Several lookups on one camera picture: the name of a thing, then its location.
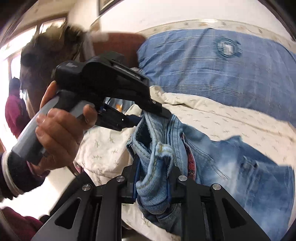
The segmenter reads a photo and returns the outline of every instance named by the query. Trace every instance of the denim fabric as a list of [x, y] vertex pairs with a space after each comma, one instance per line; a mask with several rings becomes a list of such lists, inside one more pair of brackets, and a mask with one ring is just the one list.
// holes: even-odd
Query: denim fabric
[[196, 183], [221, 184], [272, 241], [286, 233], [294, 202], [294, 171], [242, 142], [240, 136], [212, 141], [202, 132], [144, 112], [127, 142], [141, 161], [136, 183], [144, 216], [168, 232], [181, 234], [179, 204], [168, 203], [167, 177], [173, 165]]
[[296, 58], [269, 39], [216, 29], [151, 36], [138, 50], [142, 74], [165, 92], [258, 110], [296, 126]]

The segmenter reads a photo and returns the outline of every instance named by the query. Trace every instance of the picture frame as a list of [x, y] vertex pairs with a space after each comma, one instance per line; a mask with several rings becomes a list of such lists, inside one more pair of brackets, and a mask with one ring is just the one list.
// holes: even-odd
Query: picture frame
[[98, 0], [99, 2], [99, 15], [108, 11], [111, 7], [121, 2], [122, 0]]

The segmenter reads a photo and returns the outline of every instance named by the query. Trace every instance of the silver screw head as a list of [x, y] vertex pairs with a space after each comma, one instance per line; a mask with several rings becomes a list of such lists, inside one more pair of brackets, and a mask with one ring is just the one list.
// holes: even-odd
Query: silver screw head
[[215, 183], [215, 184], [213, 185], [213, 189], [214, 189], [214, 190], [220, 190], [220, 189], [221, 189], [221, 186], [220, 186], [219, 184]]
[[84, 184], [84, 185], [82, 186], [82, 190], [83, 190], [83, 191], [88, 191], [89, 189], [91, 189], [91, 185], [90, 185], [90, 184]]
[[124, 176], [118, 176], [118, 177], [116, 178], [116, 181], [118, 181], [118, 182], [123, 182], [124, 179], [125, 179]]
[[184, 176], [184, 175], [181, 175], [181, 176], [179, 176], [178, 178], [179, 178], [179, 180], [182, 181], [182, 182], [184, 182], [184, 181], [187, 180], [187, 177]]

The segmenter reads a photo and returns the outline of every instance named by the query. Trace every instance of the blue jeans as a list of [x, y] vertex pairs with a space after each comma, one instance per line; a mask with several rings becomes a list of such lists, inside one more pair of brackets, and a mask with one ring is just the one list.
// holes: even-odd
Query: blue jeans
[[196, 183], [221, 184], [272, 241], [286, 233], [294, 202], [294, 171], [278, 166], [240, 136], [215, 142], [175, 115], [166, 120], [144, 112], [127, 148], [141, 161], [136, 183], [140, 210], [168, 232], [181, 234], [180, 204], [170, 205], [167, 198], [167, 177], [175, 165]]

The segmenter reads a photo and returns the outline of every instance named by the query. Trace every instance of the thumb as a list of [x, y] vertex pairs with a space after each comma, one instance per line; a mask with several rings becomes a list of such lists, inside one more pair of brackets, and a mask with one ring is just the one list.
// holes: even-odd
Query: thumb
[[51, 82], [48, 86], [47, 90], [45, 91], [45, 94], [41, 100], [40, 109], [48, 102], [50, 101], [55, 94], [57, 93], [57, 83], [55, 81]]

